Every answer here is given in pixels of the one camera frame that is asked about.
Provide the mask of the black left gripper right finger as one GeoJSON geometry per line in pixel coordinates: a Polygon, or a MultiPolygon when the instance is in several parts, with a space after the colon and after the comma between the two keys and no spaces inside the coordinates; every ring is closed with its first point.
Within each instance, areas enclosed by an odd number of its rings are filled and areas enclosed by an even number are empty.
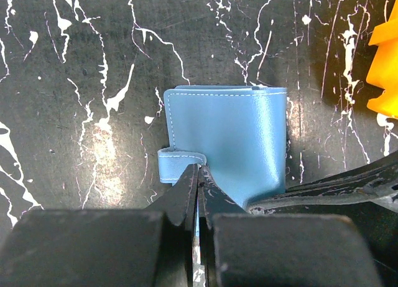
{"type": "Polygon", "coordinates": [[[371,252],[344,215],[245,212],[198,173],[207,286],[381,286],[371,252]]]}

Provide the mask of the small orange card bin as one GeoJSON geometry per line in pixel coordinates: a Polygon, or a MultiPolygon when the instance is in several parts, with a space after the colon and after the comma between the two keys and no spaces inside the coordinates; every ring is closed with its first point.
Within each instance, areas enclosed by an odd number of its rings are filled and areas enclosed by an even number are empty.
{"type": "Polygon", "coordinates": [[[383,89],[383,93],[368,101],[367,107],[388,116],[397,118],[397,3],[394,4],[388,21],[376,26],[369,45],[376,45],[366,81],[383,89]]]}

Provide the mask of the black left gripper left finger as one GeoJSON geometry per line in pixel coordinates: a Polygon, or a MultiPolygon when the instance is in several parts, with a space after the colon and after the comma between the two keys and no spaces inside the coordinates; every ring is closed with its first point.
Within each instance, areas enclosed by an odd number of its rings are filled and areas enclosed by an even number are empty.
{"type": "Polygon", "coordinates": [[[1,246],[1,285],[191,286],[198,175],[144,209],[30,211],[1,246]]]}

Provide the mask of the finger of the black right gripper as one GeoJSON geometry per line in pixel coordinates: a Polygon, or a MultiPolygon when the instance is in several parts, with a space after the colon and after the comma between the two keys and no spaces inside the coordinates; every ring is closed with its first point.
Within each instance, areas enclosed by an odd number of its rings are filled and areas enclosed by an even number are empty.
{"type": "Polygon", "coordinates": [[[397,195],[397,152],[350,171],[295,186],[248,206],[252,214],[310,205],[345,205],[397,195]]]}

